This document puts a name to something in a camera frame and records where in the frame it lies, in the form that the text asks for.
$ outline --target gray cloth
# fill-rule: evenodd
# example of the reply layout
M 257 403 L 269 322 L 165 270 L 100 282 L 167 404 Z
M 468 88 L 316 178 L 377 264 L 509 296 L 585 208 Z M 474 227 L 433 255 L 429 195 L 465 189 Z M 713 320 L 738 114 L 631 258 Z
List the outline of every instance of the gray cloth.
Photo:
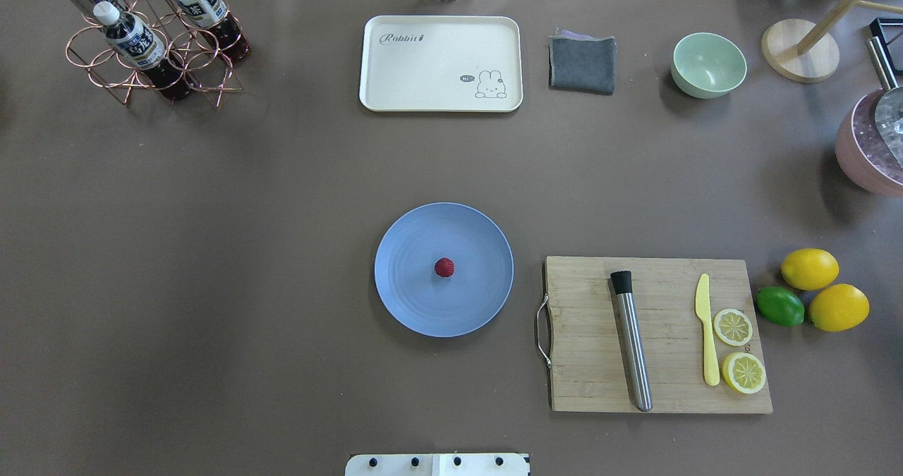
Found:
M 615 91 L 614 37 L 596 39 L 564 30 L 549 37 L 549 85 L 559 90 L 583 90 L 598 94 Z

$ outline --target green bowl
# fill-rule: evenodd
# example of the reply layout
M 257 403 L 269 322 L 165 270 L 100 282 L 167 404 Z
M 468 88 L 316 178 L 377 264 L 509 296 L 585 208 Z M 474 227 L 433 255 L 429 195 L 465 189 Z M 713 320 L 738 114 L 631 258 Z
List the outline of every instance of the green bowl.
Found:
M 671 77 L 690 96 L 721 97 L 745 80 L 746 58 L 733 42 L 720 35 L 691 33 L 674 46 Z

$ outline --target yellow lemon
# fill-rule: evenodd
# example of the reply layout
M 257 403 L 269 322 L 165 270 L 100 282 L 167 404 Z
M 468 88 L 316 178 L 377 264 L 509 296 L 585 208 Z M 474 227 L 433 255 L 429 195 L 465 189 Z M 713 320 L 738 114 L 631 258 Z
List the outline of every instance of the yellow lemon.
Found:
M 796 289 L 814 291 L 829 286 L 841 267 L 830 252 L 821 248 L 800 248 L 781 263 L 781 276 Z
M 752 322 L 737 309 L 724 309 L 712 322 L 718 338 L 731 346 L 744 346 L 752 340 Z
M 765 365 L 748 352 L 732 352 L 722 363 L 728 386 L 741 393 L 755 393 L 765 386 Z
M 848 283 L 838 283 L 819 294 L 809 303 L 809 319 L 816 328 L 825 331 L 844 331 L 868 317 L 868 298 Z

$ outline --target white bottle cap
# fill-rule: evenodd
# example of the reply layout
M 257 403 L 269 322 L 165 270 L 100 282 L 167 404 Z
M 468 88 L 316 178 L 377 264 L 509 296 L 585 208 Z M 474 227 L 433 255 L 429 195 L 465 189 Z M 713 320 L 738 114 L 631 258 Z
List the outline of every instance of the white bottle cap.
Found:
M 116 9 L 109 1 L 101 1 L 94 6 L 94 17 L 100 24 L 113 24 L 119 19 L 119 9 Z

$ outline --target lime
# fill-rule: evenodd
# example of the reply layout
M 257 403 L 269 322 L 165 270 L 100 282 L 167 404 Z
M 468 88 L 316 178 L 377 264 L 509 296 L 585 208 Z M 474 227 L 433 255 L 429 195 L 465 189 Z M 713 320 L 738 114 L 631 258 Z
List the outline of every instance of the lime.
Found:
M 731 346 L 744 346 L 752 340 L 752 322 L 737 309 L 724 309 L 715 315 L 715 335 Z
M 800 248 L 781 263 L 781 276 L 796 289 L 814 291 L 829 286 L 841 268 L 830 252 L 821 248 Z
M 732 352 L 722 363 L 728 386 L 741 393 L 755 393 L 765 386 L 765 365 L 748 352 Z
M 816 328 L 825 331 L 844 331 L 868 317 L 868 298 L 848 283 L 838 283 L 819 294 L 809 303 L 809 319 Z
M 781 326 L 796 326 L 803 323 L 806 309 L 799 296 L 783 287 L 768 286 L 758 290 L 756 307 L 768 321 Z

